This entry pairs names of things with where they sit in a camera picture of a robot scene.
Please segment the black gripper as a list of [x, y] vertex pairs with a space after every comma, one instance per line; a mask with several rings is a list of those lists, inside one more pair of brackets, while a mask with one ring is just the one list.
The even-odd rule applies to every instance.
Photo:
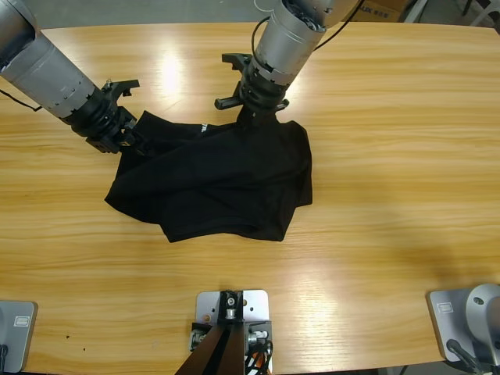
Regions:
[[127, 148], [144, 157], [155, 156], [155, 139], [133, 132], [136, 118], [117, 104], [122, 94], [130, 96], [129, 91], [93, 91], [63, 122], [100, 152], [117, 153]]
[[241, 73], [234, 93], [227, 98], [217, 98], [218, 110], [241, 106], [238, 114], [239, 127], [261, 127], [276, 121], [275, 113], [288, 106], [284, 98], [286, 86], [267, 80], [262, 67], [253, 57], [223, 57], [223, 63], [231, 64], [232, 70]]

